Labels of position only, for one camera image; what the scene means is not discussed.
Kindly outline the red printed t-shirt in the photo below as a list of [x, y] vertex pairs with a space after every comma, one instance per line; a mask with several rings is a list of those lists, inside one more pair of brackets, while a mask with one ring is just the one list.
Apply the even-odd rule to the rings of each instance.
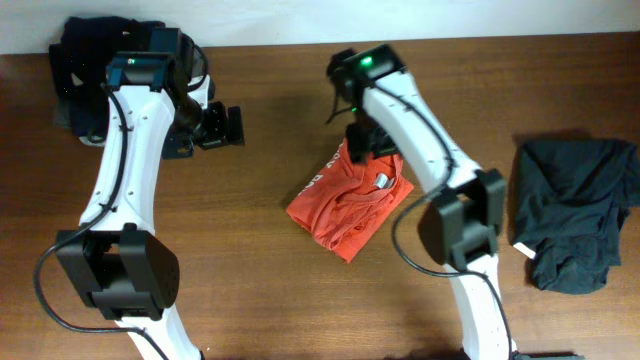
[[400, 155], [354, 163], [343, 141], [286, 212], [316, 243], [351, 262], [414, 189], [403, 167]]

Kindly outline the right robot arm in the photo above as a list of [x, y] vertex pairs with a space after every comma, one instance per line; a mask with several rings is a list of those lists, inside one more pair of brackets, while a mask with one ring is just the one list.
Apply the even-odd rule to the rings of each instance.
[[338, 52], [330, 58], [326, 75], [335, 99], [348, 103], [355, 116], [346, 129], [352, 162], [399, 154], [422, 188], [422, 196], [399, 216], [425, 209], [418, 236], [442, 268], [429, 270], [403, 249], [397, 253], [420, 273], [449, 280], [462, 325], [461, 358], [524, 358], [512, 336], [498, 282], [504, 177], [496, 169], [483, 169], [456, 144], [390, 45]]

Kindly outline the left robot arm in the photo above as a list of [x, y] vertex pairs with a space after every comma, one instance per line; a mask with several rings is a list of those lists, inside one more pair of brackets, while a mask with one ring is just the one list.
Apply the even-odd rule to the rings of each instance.
[[126, 333], [145, 359], [200, 359], [180, 319], [176, 255], [155, 236], [154, 196], [163, 159], [195, 148], [241, 145], [239, 107], [215, 101], [200, 47], [178, 28], [155, 28], [144, 51], [107, 67], [109, 125], [91, 200], [76, 230], [58, 233], [55, 255], [85, 306]]

